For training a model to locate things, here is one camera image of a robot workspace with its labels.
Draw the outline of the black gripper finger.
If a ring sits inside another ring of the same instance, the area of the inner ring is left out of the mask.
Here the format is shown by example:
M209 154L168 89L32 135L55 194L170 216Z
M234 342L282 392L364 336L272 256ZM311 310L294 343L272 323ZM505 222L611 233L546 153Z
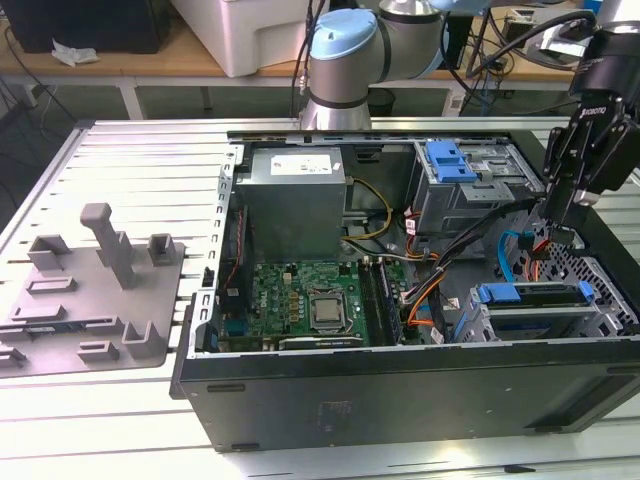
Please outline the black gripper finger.
M616 191L639 164L639 106L583 99L559 151L559 189L568 192L559 223L577 227L602 194Z
M550 220L563 220L573 200L576 170L580 168L575 150L577 124L556 127L548 139L543 174L547 179L541 215Z

